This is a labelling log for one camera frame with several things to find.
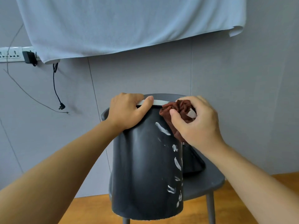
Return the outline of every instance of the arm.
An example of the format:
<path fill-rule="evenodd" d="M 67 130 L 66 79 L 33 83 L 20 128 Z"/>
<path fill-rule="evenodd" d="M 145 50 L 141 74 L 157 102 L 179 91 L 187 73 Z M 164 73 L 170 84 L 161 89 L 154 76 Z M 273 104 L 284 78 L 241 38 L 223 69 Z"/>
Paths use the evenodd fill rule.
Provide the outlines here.
<path fill-rule="evenodd" d="M 114 97 L 107 120 L 1 190 L 0 223 L 58 223 L 107 145 L 120 132 L 135 126 L 150 109 L 153 97 L 136 108 L 142 99 L 142 94 Z"/>
<path fill-rule="evenodd" d="M 220 169 L 258 223 L 298 223 L 299 197 L 226 145 L 217 112 L 204 98 L 181 99 L 190 100 L 199 115 L 187 124 L 171 110 L 172 123 L 190 145 Z"/>

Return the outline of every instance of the white towel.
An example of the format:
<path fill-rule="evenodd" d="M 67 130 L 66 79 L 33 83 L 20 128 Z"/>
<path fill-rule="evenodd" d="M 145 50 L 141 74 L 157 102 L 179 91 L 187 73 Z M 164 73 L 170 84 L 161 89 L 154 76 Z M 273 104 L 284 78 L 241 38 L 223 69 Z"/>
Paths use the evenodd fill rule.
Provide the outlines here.
<path fill-rule="evenodd" d="M 46 63 L 156 45 L 198 34 L 240 33 L 246 0 L 17 0 Z"/>

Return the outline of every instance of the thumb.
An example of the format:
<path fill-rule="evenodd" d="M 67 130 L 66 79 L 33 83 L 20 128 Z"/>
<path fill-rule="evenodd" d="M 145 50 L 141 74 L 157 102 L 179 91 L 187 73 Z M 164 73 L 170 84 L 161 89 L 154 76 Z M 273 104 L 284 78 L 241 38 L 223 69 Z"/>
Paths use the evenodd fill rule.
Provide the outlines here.
<path fill-rule="evenodd" d="M 181 133 L 181 131 L 183 131 L 187 126 L 187 123 L 181 118 L 181 115 L 175 109 L 170 109 L 169 113 L 171 115 L 172 124 Z"/>
<path fill-rule="evenodd" d="M 152 107 L 153 103 L 154 103 L 154 97 L 149 96 L 144 100 L 143 104 L 139 108 L 137 108 L 136 113 L 140 120 L 145 116 L 148 110 Z"/>

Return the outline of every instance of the trash bin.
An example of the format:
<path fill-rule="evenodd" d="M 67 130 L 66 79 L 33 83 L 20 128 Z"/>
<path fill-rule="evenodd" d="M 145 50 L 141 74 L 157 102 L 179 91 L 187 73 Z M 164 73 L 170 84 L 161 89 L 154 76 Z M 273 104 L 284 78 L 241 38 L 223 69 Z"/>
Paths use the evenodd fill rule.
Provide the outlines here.
<path fill-rule="evenodd" d="M 165 219 L 183 210 L 182 143 L 159 115 L 166 103 L 154 100 L 136 126 L 114 139 L 112 210 L 121 217 Z"/>

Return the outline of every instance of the left hand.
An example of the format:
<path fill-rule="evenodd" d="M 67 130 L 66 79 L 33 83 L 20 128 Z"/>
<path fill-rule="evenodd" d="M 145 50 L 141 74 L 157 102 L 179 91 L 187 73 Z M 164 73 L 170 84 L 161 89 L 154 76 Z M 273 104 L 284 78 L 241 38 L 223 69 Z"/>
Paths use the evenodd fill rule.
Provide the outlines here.
<path fill-rule="evenodd" d="M 120 132 L 132 128 L 144 117 L 154 103 L 154 97 L 149 96 L 144 103 L 137 108 L 144 95 L 140 93 L 120 93 L 110 102 L 107 121 L 115 125 Z"/>

